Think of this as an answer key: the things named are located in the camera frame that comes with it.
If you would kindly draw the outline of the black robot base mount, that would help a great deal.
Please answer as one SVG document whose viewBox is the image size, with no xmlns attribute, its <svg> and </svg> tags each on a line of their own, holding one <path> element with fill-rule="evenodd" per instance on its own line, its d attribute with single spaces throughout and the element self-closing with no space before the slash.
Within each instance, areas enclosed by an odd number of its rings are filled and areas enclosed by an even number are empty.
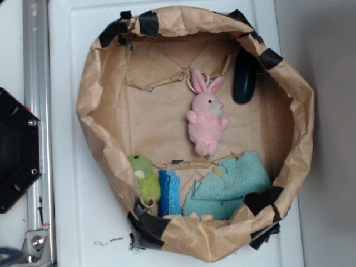
<svg viewBox="0 0 356 267">
<path fill-rule="evenodd" d="M 41 175 L 39 119 L 1 88 L 1 214 Z"/>
</svg>

